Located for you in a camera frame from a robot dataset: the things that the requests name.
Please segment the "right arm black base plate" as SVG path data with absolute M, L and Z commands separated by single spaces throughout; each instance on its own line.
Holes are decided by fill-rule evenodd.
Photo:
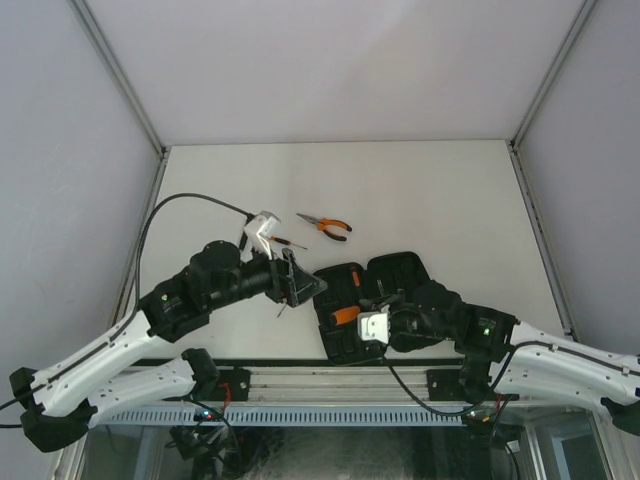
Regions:
M 432 401 L 466 401 L 474 403 L 477 395 L 467 391 L 461 380 L 461 370 L 436 368 L 426 371 L 426 386 Z

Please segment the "small screwdriver orange black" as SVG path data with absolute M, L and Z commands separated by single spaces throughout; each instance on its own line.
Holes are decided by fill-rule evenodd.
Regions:
M 298 249 L 302 249 L 302 250 L 308 250 L 307 247 L 304 247 L 304 246 L 302 246 L 300 244 L 294 243 L 291 240 L 284 239 L 284 238 L 277 237 L 277 236 L 271 236 L 269 238 L 269 241 L 272 242 L 272 243 L 277 243 L 277 244 L 280 244 L 280 245 L 283 245 L 283 246 L 287 246 L 287 247 L 294 247 L 294 248 L 298 248 Z

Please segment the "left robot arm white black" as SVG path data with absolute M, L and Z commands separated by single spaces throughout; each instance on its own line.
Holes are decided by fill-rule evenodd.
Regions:
M 214 241 L 146 294 L 127 318 L 75 354 L 46 369 L 14 371 L 10 384 L 24 408 L 21 429 L 39 451 L 50 453 L 138 406 L 167 398 L 209 399 L 220 373 L 204 348 L 189 348 L 154 369 L 123 371 L 206 326 L 216 310 L 256 295 L 296 308 L 326 288 L 289 249 L 279 258 L 256 253 L 244 262 L 234 244 Z

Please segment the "black plastic tool case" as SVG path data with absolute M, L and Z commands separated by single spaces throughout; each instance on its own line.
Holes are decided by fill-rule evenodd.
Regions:
M 388 349 L 408 353 L 437 345 L 424 330 L 414 294 L 431 278 L 418 254 L 405 251 L 322 268 L 327 289 L 314 297 L 321 341 L 337 366 L 371 364 Z

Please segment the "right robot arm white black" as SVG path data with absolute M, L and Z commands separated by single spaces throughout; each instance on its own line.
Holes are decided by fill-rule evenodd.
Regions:
M 515 316 L 465 302 L 431 281 L 412 294 L 361 301 L 359 338 L 382 354 L 450 341 L 462 356 L 459 385 L 471 404 L 497 394 L 592 410 L 639 433 L 639 358 L 554 336 Z

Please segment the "claw hammer orange black handle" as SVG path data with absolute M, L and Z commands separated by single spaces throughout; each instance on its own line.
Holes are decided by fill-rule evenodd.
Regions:
M 329 316 L 329 324 L 337 327 L 352 323 L 357 320 L 358 315 L 361 313 L 359 306 L 344 307 L 332 312 Z

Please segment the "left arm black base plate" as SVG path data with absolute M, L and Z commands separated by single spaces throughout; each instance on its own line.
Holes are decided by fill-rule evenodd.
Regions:
M 212 402 L 245 402 L 249 398 L 251 371 L 234 367 L 220 371 L 216 387 L 208 393 L 199 393 L 196 399 Z

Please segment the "long nose pliers orange handles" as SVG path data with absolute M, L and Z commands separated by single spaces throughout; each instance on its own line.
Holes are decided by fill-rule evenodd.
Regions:
M 314 225 L 318 231 L 322 232 L 325 236 L 336 242 L 346 242 L 347 237 L 345 235 L 335 233 L 333 231 L 333 228 L 341 229 L 347 233 L 351 233 L 353 231 L 350 225 L 341 220 L 329 219 L 325 217 L 318 218 L 303 213 L 297 213 L 297 216 Z

